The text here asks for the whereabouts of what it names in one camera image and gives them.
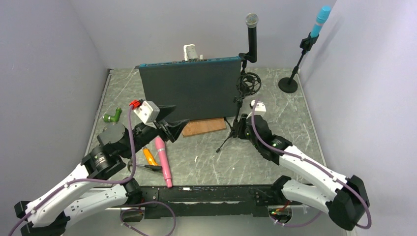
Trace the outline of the pink microphone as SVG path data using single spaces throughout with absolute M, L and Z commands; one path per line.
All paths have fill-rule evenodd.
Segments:
M 172 181 L 172 174 L 169 166 L 169 161 L 166 153 L 166 145 L 165 142 L 162 140 L 161 137 L 157 136 L 155 138 L 155 147 L 157 149 L 157 153 L 161 162 L 162 173 L 164 176 L 164 180 L 168 188 L 173 187 Z

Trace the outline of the black tripod shock mount stand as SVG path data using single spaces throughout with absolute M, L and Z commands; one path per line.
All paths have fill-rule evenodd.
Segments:
M 231 125 L 230 123 L 229 123 L 229 121 L 227 120 L 227 118 L 226 117 L 224 117 L 223 119 L 224 119 L 224 121 L 227 123 L 227 125 L 229 126 L 229 128 L 230 128 L 230 132 L 229 132 L 229 135 L 228 135 L 228 137 L 224 140 L 224 142 L 221 144 L 221 146 L 216 150 L 216 153 L 219 153 L 220 151 L 221 151 L 221 148 L 223 147 L 223 145 L 230 139 L 230 138 L 238 138 L 237 137 L 237 130 L 238 130 L 238 120 L 239 120 L 239 113 L 240 113 L 240 109 L 242 108 L 242 105 L 243 105 L 243 100 L 244 100 L 245 98 L 240 98 L 240 96 L 239 97 L 234 97 L 234 100 L 233 100 L 233 102 L 234 103 L 236 103 L 236 105 L 237 105 L 237 111 L 236 111 L 236 115 L 235 115 L 235 118 L 234 118 L 234 120 L 233 120 L 233 124 Z

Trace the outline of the black round base mic stand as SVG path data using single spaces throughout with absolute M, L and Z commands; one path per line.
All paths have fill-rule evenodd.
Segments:
M 240 98 L 245 98 L 247 96 L 254 95 L 260 90 L 262 85 L 262 81 L 260 77 L 253 72 L 246 72 L 245 69 L 247 67 L 248 60 L 246 59 L 246 54 L 240 54 L 241 57 L 241 71 L 240 76 L 237 79 L 236 88 L 239 92 Z

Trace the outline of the black handheld microphone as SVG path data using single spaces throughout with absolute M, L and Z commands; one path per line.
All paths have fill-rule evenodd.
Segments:
M 257 62 L 257 24 L 259 18 L 255 13 L 249 13 L 245 18 L 245 23 L 248 30 L 248 53 L 247 60 L 251 63 Z

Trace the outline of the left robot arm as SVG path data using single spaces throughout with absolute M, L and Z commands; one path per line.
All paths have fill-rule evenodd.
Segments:
M 151 101 L 132 102 L 128 110 L 140 123 L 108 124 L 97 136 L 99 144 L 66 178 L 43 196 L 15 205 L 19 218 L 15 228 L 24 236 L 60 236 L 66 228 L 102 210 L 142 203 L 143 193 L 133 175 L 122 180 L 112 180 L 112 176 L 126 167 L 125 159 L 135 162 L 136 152 L 154 139 L 178 139 L 188 120 L 167 122 L 165 118 L 175 109 Z

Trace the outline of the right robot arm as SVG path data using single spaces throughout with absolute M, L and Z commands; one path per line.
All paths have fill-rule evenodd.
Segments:
M 277 204 L 295 201 L 313 207 L 347 231 L 372 225 L 370 202 L 363 180 L 330 170 L 303 153 L 282 136 L 274 135 L 261 115 L 243 114 L 237 123 L 238 137 L 249 140 L 266 160 L 287 168 L 308 181 L 281 176 L 271 186 Z

